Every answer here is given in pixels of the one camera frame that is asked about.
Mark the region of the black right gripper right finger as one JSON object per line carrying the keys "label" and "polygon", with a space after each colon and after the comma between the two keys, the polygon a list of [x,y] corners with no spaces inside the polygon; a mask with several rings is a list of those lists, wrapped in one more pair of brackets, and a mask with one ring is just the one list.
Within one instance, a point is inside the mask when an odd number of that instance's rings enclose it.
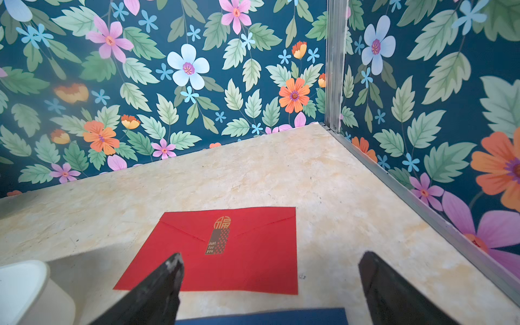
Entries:
{"label": "black right gripper right finger", "polygon": [[372,251],[358,264],[364,296],[374,324],[457,324]]}

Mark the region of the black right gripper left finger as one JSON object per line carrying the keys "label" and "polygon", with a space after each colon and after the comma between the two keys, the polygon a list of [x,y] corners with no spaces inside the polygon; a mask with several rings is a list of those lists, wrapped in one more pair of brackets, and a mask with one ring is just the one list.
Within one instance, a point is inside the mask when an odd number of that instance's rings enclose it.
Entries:
{"label": "black right gripper left finger", "polygon": [[176,253],[92,324],[174,324],[183,279],[184,262]]}

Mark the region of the white plastic storage box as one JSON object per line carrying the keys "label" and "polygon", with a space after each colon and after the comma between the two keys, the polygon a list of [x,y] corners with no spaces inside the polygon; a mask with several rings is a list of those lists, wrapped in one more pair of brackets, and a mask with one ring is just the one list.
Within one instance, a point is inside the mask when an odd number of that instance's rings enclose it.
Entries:
{"label": "white plastic storage box", "polygon": [[1,267],[2,324],[73,324],[73,299],[50,278],[43,261]]}

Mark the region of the navy blue envelope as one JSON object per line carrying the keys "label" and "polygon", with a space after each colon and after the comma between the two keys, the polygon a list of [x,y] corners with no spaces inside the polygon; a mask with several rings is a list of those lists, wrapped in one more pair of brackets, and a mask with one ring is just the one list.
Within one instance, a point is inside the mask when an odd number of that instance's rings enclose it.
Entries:
{"label": "navy blue envelope", "polygon": [[344,309],[326,308],[311,310],[271,311],[264,313],[231,316],[212,316],[177,320],[175,324],[216,325],[216,324],[342,324],[348,325]]}

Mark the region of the red envelope gold sticker back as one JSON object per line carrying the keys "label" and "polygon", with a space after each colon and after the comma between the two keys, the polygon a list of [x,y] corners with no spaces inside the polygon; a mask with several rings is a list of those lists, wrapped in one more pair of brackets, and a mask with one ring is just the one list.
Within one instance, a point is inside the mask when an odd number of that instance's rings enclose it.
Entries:
{"label": "red envelope gold sticker back", "polygon": [[134,289],[176,253],[185,292],[299,292],[294,207],[164,213],[115,289]]}

